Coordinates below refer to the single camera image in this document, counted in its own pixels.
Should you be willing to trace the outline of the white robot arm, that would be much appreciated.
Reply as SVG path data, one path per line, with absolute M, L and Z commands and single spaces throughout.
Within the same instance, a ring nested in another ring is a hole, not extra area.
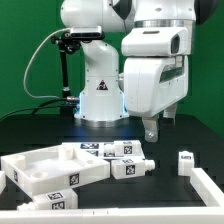
M 158 117 L 173 120 L 188 91 L 194 27 L 221 0 L 64 0 L 61 19 L 81 44 L 85 86 L 75 117 L 91 126 L 140 117 L 158 140 Z

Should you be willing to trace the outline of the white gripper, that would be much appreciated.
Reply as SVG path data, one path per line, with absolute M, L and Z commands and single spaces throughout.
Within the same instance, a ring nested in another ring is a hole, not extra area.
M 179 100 L 188 91 L 188 57 L 128 58 L 124 64 L 124 103 L 142 119 L 147 142 L 158 141 L 158 118 L 174 119 Z

